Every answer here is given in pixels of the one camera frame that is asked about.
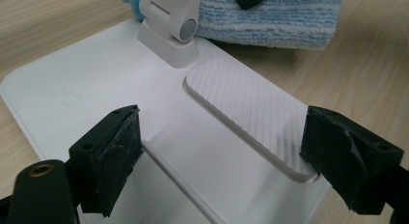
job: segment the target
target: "black clamp jaw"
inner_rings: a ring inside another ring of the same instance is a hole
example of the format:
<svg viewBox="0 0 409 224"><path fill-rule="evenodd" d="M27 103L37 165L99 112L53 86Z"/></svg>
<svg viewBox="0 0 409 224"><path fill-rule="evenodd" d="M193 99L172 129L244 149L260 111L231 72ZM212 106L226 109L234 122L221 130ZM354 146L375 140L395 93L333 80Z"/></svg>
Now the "black clamp jaw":
<svg viewBox="0 0 409 224"><path fill-rule="evenodd" d="M409 172L399 166L402 149L337 112L310 106L301 155L351 210L380 214L388 203L395 210L391 223L409 223Z"/></svg>
<svg viewBox="0 0 409 224"><path fill-rule="evenodd" d="M83 212L109 216L143 153L138 106L109 113L69 148L69 160L45 160L21 171L0 202L0 223L79 223Z"/></svg>

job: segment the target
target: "light wood surface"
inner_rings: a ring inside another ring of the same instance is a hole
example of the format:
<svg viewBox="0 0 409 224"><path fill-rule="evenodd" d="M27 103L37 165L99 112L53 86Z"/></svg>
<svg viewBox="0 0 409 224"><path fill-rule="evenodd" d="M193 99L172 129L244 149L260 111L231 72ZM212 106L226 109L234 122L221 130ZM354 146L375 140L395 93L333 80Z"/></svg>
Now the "light wood surface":
<svg viewBox="0 0 409 224"><path fill-rule="evenodd" d="M409 0L343 0L324 51L220 44L306 104L341 112L409 151ZM131 18L120 0L0 0L0 79L12 70ZM39 159L0 101L0 198ZM409 156L403 158L409 168ZM314 224L389 223L349 211L331 189Z"/></svg>

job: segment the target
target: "blue microfiber cloth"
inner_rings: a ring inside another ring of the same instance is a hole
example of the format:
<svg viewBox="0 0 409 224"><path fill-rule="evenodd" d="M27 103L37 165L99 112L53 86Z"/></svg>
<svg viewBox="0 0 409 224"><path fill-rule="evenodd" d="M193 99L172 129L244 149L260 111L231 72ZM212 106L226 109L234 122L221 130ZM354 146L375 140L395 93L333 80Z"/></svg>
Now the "blue microfiber cloth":
<svg viewBox="0 0 409 224"><path fill-rule="evenodd" d="M139 0L123 0L138 19ZM242 10L235 0L201 0L197 35L220 42L323 49L337 28L341 0L263 0Z"/></svg>

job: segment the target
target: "screw hole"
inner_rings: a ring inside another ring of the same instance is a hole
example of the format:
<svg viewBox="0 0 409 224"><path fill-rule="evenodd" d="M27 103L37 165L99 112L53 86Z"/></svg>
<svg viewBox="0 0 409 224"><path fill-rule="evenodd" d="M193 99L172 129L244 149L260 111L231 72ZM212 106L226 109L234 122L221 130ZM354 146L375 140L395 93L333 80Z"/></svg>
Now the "screw hole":
<svg viewBox="0 0 409 224"><path fill-rule="evenodd" d="M54 165L52 164L42 164L30 170L30 172L28 173L28 176L30 176L31 178L41 177L41 176L48 174L53 169L54 169Z"/></svg>

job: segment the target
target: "white plastic bracket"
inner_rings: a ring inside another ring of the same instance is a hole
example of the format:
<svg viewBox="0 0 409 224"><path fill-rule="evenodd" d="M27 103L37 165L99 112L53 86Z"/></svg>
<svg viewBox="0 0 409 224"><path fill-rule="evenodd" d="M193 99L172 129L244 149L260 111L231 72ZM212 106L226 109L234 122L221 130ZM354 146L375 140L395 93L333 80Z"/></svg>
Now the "white plastic bracket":
<svg viewBox="0 0 409 224"><path fill-rule="evenodd" d="M200 0L141 0L145 16L138 39L174 68L199 57L194 44Z"/></svg>

